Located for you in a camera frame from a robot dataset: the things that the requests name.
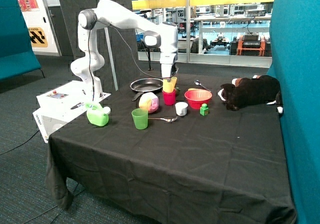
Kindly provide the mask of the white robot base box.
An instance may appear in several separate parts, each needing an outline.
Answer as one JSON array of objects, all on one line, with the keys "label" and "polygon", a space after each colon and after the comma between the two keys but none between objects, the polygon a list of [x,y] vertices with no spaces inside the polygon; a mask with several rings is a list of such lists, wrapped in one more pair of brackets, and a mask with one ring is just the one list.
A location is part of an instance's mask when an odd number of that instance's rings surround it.
[{"label": "white robot base box", "polygon": [[[40,108],[33,112],[33,117],[45,143],[52,133],[82,115],[86,111],[85,102],[89,101],[85,84],[77,80],[58,86],[36,98]],[[84,104],[71,109],[78,103]]]}]

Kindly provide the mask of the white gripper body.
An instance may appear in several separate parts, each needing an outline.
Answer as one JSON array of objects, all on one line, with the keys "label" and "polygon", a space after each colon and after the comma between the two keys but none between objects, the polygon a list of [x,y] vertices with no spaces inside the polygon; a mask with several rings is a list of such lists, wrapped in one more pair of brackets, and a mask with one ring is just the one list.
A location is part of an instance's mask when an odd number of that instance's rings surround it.
[{"label": "white gripper body", "polygon": [[178,55],[176,53],[164,53],[160,54],[161,76],[163,79],[169,79],[178,72],[176,66]]}]

